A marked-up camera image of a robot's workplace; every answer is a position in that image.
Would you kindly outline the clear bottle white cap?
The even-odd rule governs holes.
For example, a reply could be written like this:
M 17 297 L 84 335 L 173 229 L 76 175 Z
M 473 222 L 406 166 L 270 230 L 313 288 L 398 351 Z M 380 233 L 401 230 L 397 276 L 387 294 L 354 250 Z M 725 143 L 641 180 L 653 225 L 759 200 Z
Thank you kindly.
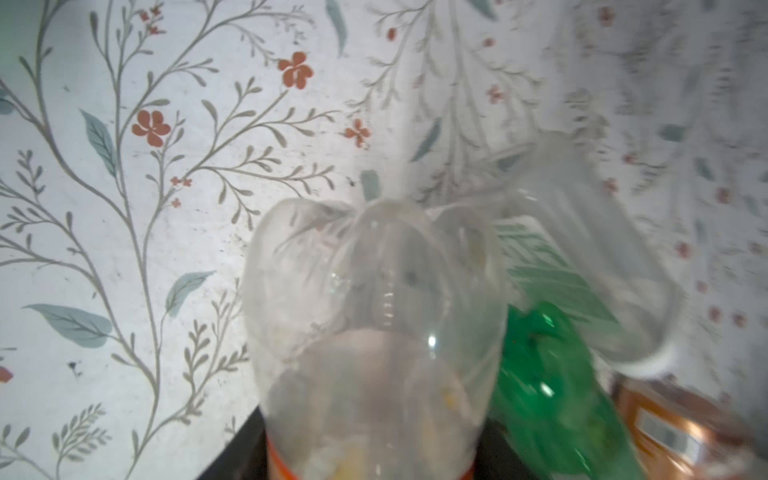
M 556 306 L 624 376 L 671 369 L 685 295 L 567 134 L 544 130 L 471 164 L 430 204 L 450 205 L 491 222 L 519 311 Z

